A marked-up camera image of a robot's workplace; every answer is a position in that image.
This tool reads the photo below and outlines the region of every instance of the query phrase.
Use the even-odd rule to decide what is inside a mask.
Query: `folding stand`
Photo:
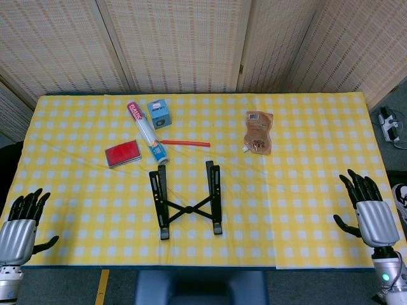
[[[193,212],[212,219],[214,234],[222,234],[221,169],[219,165],[214,165],[213,161],[206,161],[206,172],[209,196],[195,206],[188,205],[187,207],[182,207],[181,205],[168,201],[165,165],[158,165],[158,171],[149,172],[162,240],[170,238],[170,222],[176,220],[182,214],[190,214]],[[199,210],[199,208],[207,202],[210,202],[210,211],[212,214]],[[176,208],[179,212],[170,217],[168,211],[169,206]]]

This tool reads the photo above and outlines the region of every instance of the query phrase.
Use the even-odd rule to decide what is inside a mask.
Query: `red box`
[[[135,140],[108,148],[105,153],[109,168],[141,159],[140,150]]]

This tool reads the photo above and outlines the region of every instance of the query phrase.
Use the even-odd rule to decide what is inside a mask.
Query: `cardboard box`
[[[168,110],[165,100],[156,100],[148,103],[147,108],[155,129],[171,124],[170,111]]]

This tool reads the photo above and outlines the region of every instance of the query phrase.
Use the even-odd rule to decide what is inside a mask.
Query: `silver robotic arm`
[[[407,269],[399,252],[392,246],[400,239],[390,208],[383,201],[377,185],[369,177],[348,170],[350,181],[340,179],[348,190],[355,209],[358,227],[348,226],[340,216],[333,215],[336,224],[373,248],[373,265],[380,281],[380,291],[373,297],[379,304],[407,305]]]
[[[26,197],[18,197],[0,230],[0,304],[16,304],[24,277],[20,266],[28,262],[31,255],[54,246],[59,239],[54,236],[48,243],[34,245],[43,207],[50,197],[50,193],[46,193],[38,200],[41,192],[42,189],[38,189]]]

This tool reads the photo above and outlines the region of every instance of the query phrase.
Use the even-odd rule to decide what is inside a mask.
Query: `table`
[[[221,167],[220,236],[209,219],[189,214],[171,223],[170,240],[159,239],[148,179],[156,163],[126,108],[134,100],[148,113],[159,98],[172,115],[159,139],[212,144],[166,146],[169,200],[206,197],[205,161],[213,160]],[[269,156],[242,151],[249,110],[274,113]],[[109,169],[104,150],[132,139],[142,159]],[[356,224],[338,178],[347,168],[376,181],[403,236],[362,93],[45,96],[6,206],[39,187],[52,194],[37,243],[60,240],[29,265],[371,267],[371,249],[332,218]],[[407,255],[405,241],[396,248]]]

